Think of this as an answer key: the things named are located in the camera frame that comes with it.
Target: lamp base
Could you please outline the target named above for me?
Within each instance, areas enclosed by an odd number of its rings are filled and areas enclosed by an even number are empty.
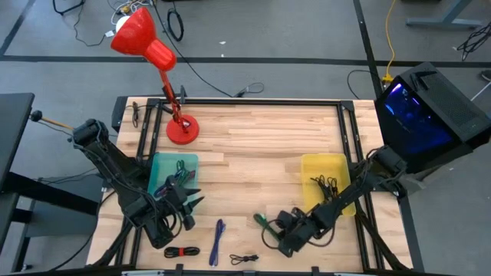
[[[169,140],[178,145],[186,145],[191,143],[198,137],[199,134],[199,125],[193,116],[183,115],[183,119],[190,123],[190,125],[187,127],[187,133],[184,133],[181,126],[173,120],[167,123],[166,128],[167,137],[169,137]]]

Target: lamp shade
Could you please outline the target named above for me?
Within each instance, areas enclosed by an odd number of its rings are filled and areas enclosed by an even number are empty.
[[[143,56],[162,71],[169,71],[176,65],[176,55],[157,39],[147,8],[139,8],[123,23],[110,47],[121,54]]]

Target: black desk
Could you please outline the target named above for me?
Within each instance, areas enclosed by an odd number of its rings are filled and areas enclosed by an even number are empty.
[[[87,215],[97,214],[98,202],[94,200],[10,172],[34,97],[34,94],[0,94],[0,252],[11,222],[31,221],[32,210],[16,208],[19,196]]]

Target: red desk lamp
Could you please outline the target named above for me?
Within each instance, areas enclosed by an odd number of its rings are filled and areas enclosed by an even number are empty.
[[[199,125],[192,116],[181,114],[181,106],[166,74],[176,65],[176,55],[157,39],[155,25],[147,8],[139,8],[129,18],[120,19],[117,28],[119,30],[110,44],[111,48],[122,54],[141,55],[159,69],[163,89],[173,111],[173,120],[166,128],[167,136],[176,144],[191,143],[198,137]]]

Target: wooden tabletop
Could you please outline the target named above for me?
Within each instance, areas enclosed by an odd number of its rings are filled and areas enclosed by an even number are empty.
[[[146,104],[147,99],[130,97],[127,105],[133,102],[140,106]],[[382,146],[373,101],[355,100],[354,107],[364,153]],[[303,206],[300,182],[303,154],[343,153],[334,107],[187,104],[183,113],[197,119],[198,138],[185,146],[171,143],[165,133],[170,115],[165,113],[157,152],[198,155],[198,183],[202,190],[200,195],[205,199],[195,209],[196,226],[183,231],[169,246],[196,246],[201,253],[195,257],[164,258],[163,249],[153,248],[143,232],[138,268],[174,269],[176,264],[184,264],[186,270],[310,271],[312,266],[318,266],[321,271],[362,271],[353,217],[342,216],[337,220],[334,241],[327,248],[306,245],[292,258],[265,247],[261,228],[252,218],[254,213],[260,212],[273,219],[281,210],[290,212],[294,206]],[[139,127],[134,128],[132,109],[124,113],[117,147],[127,156],[136,155],[143,115],[142,108]],[[155,112],[150,120],[150,133],[154,120]],[[352,158],[356,160],[351,126],[349,120],[346,121]],[[147,136],[144,154],[148,153],[150,139],[151,134]],[[381,237],[403,264],[412,267],[397,200],[386,192],[372,192],[372,196]],[[110,246],[122,219],[117,197],[113,196],[101,207],[88,264],[95,262]],[[219,265],[211,268],[209,253],[218,219],[226,223],[226,231],[219,243]],[[374,267],[371,240],[366,232],[365,235]],[[124,256],[126,263],[132,236]],[[256,254],[259,260],[233,266],[230,254]]]

